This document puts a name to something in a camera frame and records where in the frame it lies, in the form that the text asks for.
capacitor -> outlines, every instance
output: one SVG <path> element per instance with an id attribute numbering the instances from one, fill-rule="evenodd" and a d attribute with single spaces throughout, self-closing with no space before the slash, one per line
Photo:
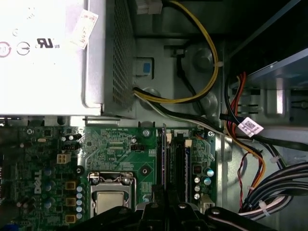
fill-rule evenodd
<path id="1" fill-rule="evenodd" d="M 51 198 L 48 198 L 45 203 L 44 203 L 44 207 L 46 209 L 49 209 L 51 208 L 52 204 L 55 203 L 55 199 L 53 199 L 52 197 Z"/>
<path id="2" fill-rule="evenodd" d="M 82 135 L 79 134 L 79 133 L 77 133 L 76 135 L 70 135 L 70 136 L 68 137 L 68 139 L 69 139 L 70 141 L 76 141 L 76 140 L 79 140 L 81 137 L 82 137 Z"/>
<path id="3" fill-rule="evenodd" d="M 81 193 L 77 193 L 76 197 L 77 197 L 77 199 L 81 199 L 82 198 L 82 194 Z"/>
<path id="4" fill-rule="evenodd" d="M 31 205 L 33 205 L 35 203 L 35 198 L 34 197 L 31 197 L 30 199 L 28 199 L 24 205 L 23 205 L 23 208 L 28 208 L 30 207 Z"/>
<path id="5" fill-rule="evenodd" d="M 196 185 L 195 188 L 194 188 L 194 190 L 195 190 L 196 192 L 199 192 L 199 191 L 200 191 L 200 186 L 199 186 L 199 185 Z"/>
<path id="6" fill-rule="evenodd" d="M 205 172 L 208 177 L 214 176 L 214 171 L 210 167 L 206 168 Z"/>
<path id="7" fill-rule="evenodd" d="M 45 175 L 45 176 L 50 176 L 51 174 L 52 174 L 51 168 L 50 168 L 50 167 L 46 167 L 46 168 L 44 169 L 44 175 Z"/>
<path id="8" fill-rule="evenodd" d="M 200 182 L 200 178 L 199 178 L 199 177 L 196 177 L 196 178 L 194 179 L 194 182 L 195 182 L 196 184 L 198 184 L 198 183 Z"/>
<path id="9" fill-rule="evenodd" d="M 78 207 L 76 208 L 76 211 L 77 211 L 78 213 L 82 212 L 82 207 L 78 206 Z"/>
<path id="10" fill-rule="evenodd" d="M 77 200 L 76 205 L 81 206 L 82 205 L 82 200 Z"/>
<path id="11" fill-rule="evenodd" d="M 77 214 L 76 214 L 76 218 L 77 218 L 77 219 L 82 219 L 82 214 L 81 214 L 81 213 L 77 213 Z"/>
<path id="12" fill-rule="evenodd" d="M 208 186 L 212 183 L 212 180 L 209 177 L 205 177 L 205 179 L 203 180 L 203 183 Z"/>
<path id="13" fill-rule="evenodd" d="M 194 197 L 195 200 L 199 200 L 200 199 L 200 194 L 196 193 L 193 197 Z"/>
<path id="14" fill-rule="evenodd" d="M 29 205 L 24 211 L 25 213 L 31 213 L 35 209 L 35 205 Z"/>
<path id="15" fill-rule="evenodd" d="M 77 188 L 76 188 L 76 190 L 77 190 L 77 192 L 82 192 L 82 190 L 83 190 L 83 188 L 81 187 L 81 186 L 78 186 Z"/>
<path id="16" fill-rule="evenodd" d="M 30 148 L 32 146 L 31 142 L 24 142 L 19 145 L 20 148 Z"/>
<path id="17" fill-rule="evenodd" d="M 45 191 L 49 192 L 54 186 L 55 186 L 54 181 L 52 180 L 48 181 L 47 183 L 45 183 Z"/>
<path id="18" fill-rule="evenodd" d="M 27 201 L 29 199 L 29 197 L 24 197 L 21 201 L 18 201 L 17 203 L 16 203 L 16 206 L 17 207 L 19 207 L 19 208 L 21 208 L 21 206 L 23 206 L 23 204 Z"/>
<path id="19" fill-rule="evenodd" d="M 61 141 L 65 142 L 65 141 L 68 141 L 69 139 L 69 136 L 62 136 L 61 137 Z"/>
<path id="20" fill-rule="evenodd" d="M 131 142 L 132 144 L 137 143 L 137 139 L 136 139 L 136 137 L 131 138 L 130 142 Z"/>

white connector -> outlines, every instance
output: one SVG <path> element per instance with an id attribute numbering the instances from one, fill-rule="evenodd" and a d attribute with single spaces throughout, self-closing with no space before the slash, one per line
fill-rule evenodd
<path id="1" fill-rule="evenodd" d="M 160 14 L 163 9 L 161 0 L 136 0 L 137 14 Z"/>
<path id="2" fill-rule="evenodd" d="M 199 206 L 200 212 L 204 214 L 204 212 L 211 207 L 215 207 L 215 203 L 211 200 L 209 195 L 202 194 L 200 198 L 200 206 Z"/>
<path id="3" fill-rule="evenodd" d="M 67 164 L 71 162 L 71 157 L 70 153 L 57 154 L 57 164 Z"/>

cable tie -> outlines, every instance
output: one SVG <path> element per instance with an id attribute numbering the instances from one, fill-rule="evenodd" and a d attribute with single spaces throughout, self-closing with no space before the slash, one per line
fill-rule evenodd
<path id="1" fill-rule="evenodd" d="M 217 63 L 214 64 L 214 66 L 222 67 L 223 66 L 223 61 L 218 61 Z"/>
<path id="2" fill-rule="evenodd" d="M 267 204 L 264 201 L 259 201 L 259 207 L 262 209 L 263 213 L 265 214 L 265 216 L 269 216 L 270 214 L 268 213 L 268 211 L 266 210 L 267 208 Z"/>
<path id="3" fill-rule="evenodd" d="M 247 186 L 247 189 L 248 189 L 248 190 L 254 190 L 255 188 L 252 187 L 252 186 L 250 186 L 250 185 L 248 185 L 248 186 Z"/>
<path id="4" fill-rule="evenodd" d="M 277 161 L 278 161 L 280 158 L 281 158 L 281 156 L 275 156 L 275 157 L 272 157 L 272 158 L 270 159 L 270 161 L 272 162 L 272 164 L 276 164 Z"/>

sticker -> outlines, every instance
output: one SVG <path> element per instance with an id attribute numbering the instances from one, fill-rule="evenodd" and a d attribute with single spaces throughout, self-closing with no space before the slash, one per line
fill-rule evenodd
<path id="1" fill-rule="evenodd" d="M 27 55 L 30 52 L 30 45 L 27 42 L 20 42 L 16 49 L 19 55 Z"/>
<path id="2" fill-rule="evenodd" d="M 11 46 L 7 42 L 0 42 L 0 58 L 5 58 L 11 53 Z"/>
<path id="3" fill-rule="evenodd" d="M 97 19 L 97 14 L 83 10 L 72 33 L 70 41 L 82 49 L 85 49 Z"/>
<path id="4" fill-rule="evenodd" d="M 38 44 L 35 46 L 35 48 L 60 48 L 59 44 L 54 45 L 53 41 L 54 39 L 51 38 L 38 38 L 37 42 Z"/>
<path id="5" fill-rule="evenodd" d="M 261 125 L 257 124 L 249 117 L 246 117 L 243 122 L 238 125 L 238 128 L 249 137 L 257 135 L 264 129 Z"/>

cable bundle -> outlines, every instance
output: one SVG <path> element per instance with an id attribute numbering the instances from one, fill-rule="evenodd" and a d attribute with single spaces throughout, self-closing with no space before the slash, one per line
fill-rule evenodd
<path id="1" fill-rule="evenodd" d="M 297 181 L 307 177 L 308 163 L 296 164 L 274 172 L 249 193 L 240 212 L 246 212 L 242 214 L 246 217 L 260 219 L 266 214 L 263 211 L 255 212 L 259 208 L 259 202 L 271 204 L 278 199 L 281 201 L 269 208 L 267 212 L 272 214 L 285 208 L 293 196 L 308 194 L 308 182 Z"/>

